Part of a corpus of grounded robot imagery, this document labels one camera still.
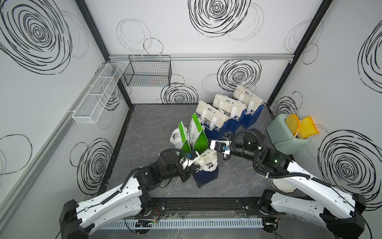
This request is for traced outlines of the blue beige takeout bag front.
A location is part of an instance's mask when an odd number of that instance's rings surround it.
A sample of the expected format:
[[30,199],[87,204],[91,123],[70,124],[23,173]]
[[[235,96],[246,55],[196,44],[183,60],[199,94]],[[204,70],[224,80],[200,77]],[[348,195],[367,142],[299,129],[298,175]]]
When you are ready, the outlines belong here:
[[200,155],[197,152],[197,156],[197,159],[191,165],[191,173],[198,188],[202,188],[218,178],[217,152],[208,149]]

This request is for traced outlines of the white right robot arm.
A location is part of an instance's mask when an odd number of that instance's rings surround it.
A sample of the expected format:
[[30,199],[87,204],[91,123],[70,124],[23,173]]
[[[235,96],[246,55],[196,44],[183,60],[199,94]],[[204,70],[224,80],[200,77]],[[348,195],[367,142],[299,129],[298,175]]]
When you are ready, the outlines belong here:
[[252,162],[254,170],[272,180],[300,190],[308,199],[290,197],[280,191],[265,190],[258,201],[265,215],[288,213],[324,225],[341,239],[357,239],[368,228],[362,213],[366,199],[336,189],[304,170],[288,155],[265,146],[254,130],[241,130],[227,135],[229,155]]

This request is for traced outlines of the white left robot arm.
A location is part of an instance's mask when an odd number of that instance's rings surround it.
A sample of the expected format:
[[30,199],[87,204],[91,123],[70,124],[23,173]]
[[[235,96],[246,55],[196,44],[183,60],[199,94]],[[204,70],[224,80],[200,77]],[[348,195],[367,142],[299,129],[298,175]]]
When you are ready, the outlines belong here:
[[186,182],[191,175],[190,166],[199,156],[194,150],[187,153],[177,148],[165,149],[155,162],[132,169],[123,183],[111,190],[82,202],[66,202],[57,235],[62,239],[87,239],[114,221],[148,214],[154,207],[149,192],[167,179],[180,177]]

